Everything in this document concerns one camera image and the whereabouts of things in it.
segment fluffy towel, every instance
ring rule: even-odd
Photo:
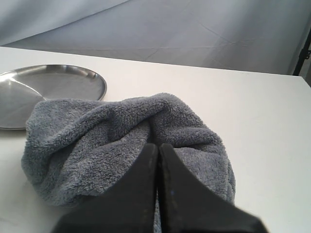
[[[234,200],[234,175],[220,137],[173,95],[120,102],[43,101],[26,129],[22,168],[48,204],[75,205],[83,196],[102,194],[147,142],[171,143],[203,184]]]

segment metal plate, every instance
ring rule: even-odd
[[[67,65],[41,65],[0,74],[0,129],[25,129],[36,103],[75,98],[101,100],[105,80],[92,70]]]

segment white table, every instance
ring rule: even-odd
[[[271,233],[309,233],[311,89],[301,77],[0,48],[0,73],[40,64],[92,69],[106,101],[172,93],[223,139],[236,205]],[[20,168],[25,132],[0,132],[0,232],[48,233],[66,208],[49,207]]]

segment microfiber towel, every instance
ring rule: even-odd
[[[147,142],[172,144],[206,187],[234,201],[234,174],[220,137],[173,95],[119,102],[42,101],[26,130],[22,168],[50,205],[72,206],[85,196],[102,194]]]

